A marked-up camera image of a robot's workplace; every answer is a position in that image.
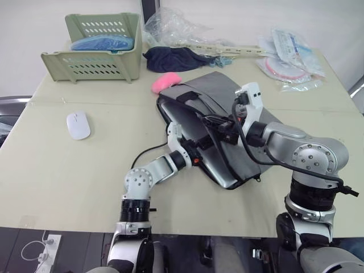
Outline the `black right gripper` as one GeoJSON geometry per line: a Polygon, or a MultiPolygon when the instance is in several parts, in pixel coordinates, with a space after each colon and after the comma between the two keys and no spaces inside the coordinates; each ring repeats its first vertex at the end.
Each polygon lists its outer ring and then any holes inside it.
{"type": "Polygon", "coordinates": [[[226,143],[238,143],[239,132],[233,115],[220,117],[216,115],[206,115],[201,118],[202,122],[208,122],[207,127],[214,131],[219,131],[219,140],[226,143]]]}

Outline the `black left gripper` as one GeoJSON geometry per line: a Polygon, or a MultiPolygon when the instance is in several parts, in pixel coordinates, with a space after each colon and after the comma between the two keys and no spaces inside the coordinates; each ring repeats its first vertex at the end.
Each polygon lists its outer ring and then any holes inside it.
{"type": "MultiPolygon", "coordinates": [[[[207,150],[211,148],[212,145],[212,139],[210,135],[206,135],[202,138],[199,138],[197,140],[197,143],[199,144],[199,147],[202,150],[207,150]]],[[[184,148],[191,160],[191,163],[193,166],[199,166],[201,163],[201,154],[197,150],[197,146],[195,145],[195,142],[193,140],[184,140],[181,143],[182,148],[184,148]]]]}

